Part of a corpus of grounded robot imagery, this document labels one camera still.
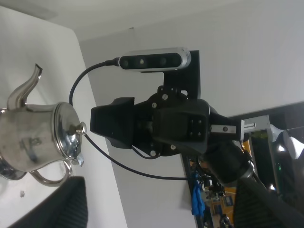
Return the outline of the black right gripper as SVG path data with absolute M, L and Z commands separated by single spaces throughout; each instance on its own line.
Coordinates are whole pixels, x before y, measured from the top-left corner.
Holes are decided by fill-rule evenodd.
M 92 108 L 90 131 L 120 149 L 209 160 L 237 155 L 237 124 L 205 100 L 190 99 L 177 88 L 160 86 L 157 93 L 139 103 L 134 97 L 120 97 Z

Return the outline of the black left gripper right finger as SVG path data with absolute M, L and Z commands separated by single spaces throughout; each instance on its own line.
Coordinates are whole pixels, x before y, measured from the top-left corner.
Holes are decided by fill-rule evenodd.
M 304 216 L 249 178 L 239 179 L 234 206 L 236 228 L 302 228 Z

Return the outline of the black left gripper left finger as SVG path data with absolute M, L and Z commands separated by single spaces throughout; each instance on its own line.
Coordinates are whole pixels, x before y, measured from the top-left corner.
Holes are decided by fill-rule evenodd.
M 26 180 L 4 191 L 6 228 L 86 228 L 87 224 L 84 177 L 71 177 L 54 189 Z

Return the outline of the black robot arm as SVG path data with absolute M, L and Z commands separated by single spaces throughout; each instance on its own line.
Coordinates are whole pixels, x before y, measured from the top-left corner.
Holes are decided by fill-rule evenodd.
M 80 154 L 86 126 L 71 104 L 28 105 L 27 92 L 17 95 L 16 105 L 0 116 L 0 157 L 2 175 L 10 180 L 26 173 L 44 185 L 38 169 L 53 162 L 66 166 Z M 239 128 L 240 123 L 211 110 L 204 100 L 180 95 L 164 107 L 144 108 L 134 98 L 122 97 L 91 110 L 90 130 L 110 140 L 113 146 L 130 149 L 149 139 L 159 144 L 164 155 L 169 145 L 177 153 L 201 156 L 221 184 L 236 184 L 234 225 L 237 228 L 301 228 L 303 215 L 279 201 L 254 180 L 249 156 L 234 144 L 239 132 L 221 137 L 212 133 L 212 121 L 224 121 Z

